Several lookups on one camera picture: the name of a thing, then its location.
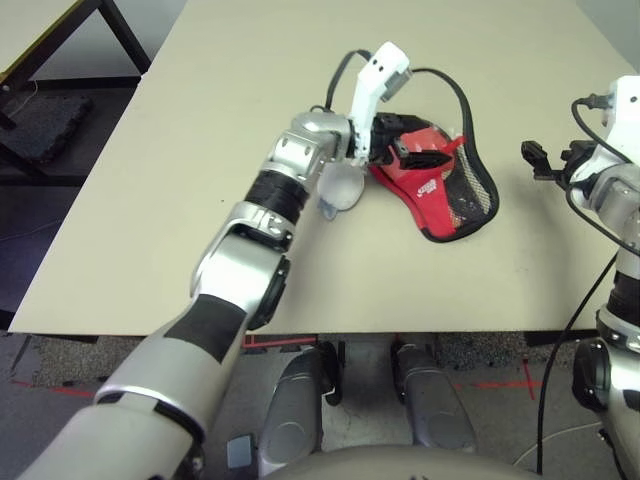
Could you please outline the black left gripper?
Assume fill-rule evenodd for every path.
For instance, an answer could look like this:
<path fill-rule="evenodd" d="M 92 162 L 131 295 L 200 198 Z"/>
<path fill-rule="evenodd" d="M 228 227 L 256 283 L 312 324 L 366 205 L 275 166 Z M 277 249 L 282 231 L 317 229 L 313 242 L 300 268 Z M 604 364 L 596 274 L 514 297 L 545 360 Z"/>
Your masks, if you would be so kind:
<path fill-rule="evenodd" d="M 404 133 L 421 130 L 425 121 L 415 115 L 378 113 L 373 121 L 370 144 L 370 164 L 388 165 L 393 162 L 389 147 L 394 145 L 400 152 L 408 152 L 405 142 L 399 138 Z M 408 170 L 425 170 L 440 167 L 449 161 L 443 152 L 410 152 L 407 156 Z"/>

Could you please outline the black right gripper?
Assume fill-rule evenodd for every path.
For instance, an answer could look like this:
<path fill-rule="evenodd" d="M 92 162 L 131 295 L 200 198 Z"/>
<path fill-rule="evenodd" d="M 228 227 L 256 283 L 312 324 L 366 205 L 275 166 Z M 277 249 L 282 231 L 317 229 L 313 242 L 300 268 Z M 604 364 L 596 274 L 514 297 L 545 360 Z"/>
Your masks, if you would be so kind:
<path fill-rule="evenodd" d="M 558 186 L 569 186 L 573 174 L 591 159 L 596 148 L 594 141 L 571 141 L 567 150 L 561 152 L 562 169 L 554 170 L 549 164 L 547 152 L 536 141 L 523 141 L 520 146 L 522 158 L 532 167 L 534 179 L 554 181 Z"/>

